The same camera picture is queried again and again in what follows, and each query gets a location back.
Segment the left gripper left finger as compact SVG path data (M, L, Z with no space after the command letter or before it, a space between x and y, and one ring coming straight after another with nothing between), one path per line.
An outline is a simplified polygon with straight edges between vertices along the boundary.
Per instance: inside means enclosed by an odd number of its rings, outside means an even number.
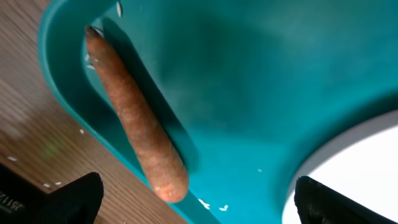
M96 172L47 194L1 165L1 224L93 224L103 197Z

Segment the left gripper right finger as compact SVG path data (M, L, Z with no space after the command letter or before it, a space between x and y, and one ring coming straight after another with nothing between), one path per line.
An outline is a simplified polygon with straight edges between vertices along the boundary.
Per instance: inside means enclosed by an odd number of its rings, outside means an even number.
M397 224L309 176L296 181L294 202L302 224Z

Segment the orange carrot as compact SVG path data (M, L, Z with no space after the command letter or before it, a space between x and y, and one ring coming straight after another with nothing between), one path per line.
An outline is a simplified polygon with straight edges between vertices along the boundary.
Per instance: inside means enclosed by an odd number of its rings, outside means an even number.
M88 55L154 193L177 203L188 193L188 172L176 148L115 49L85 27Z

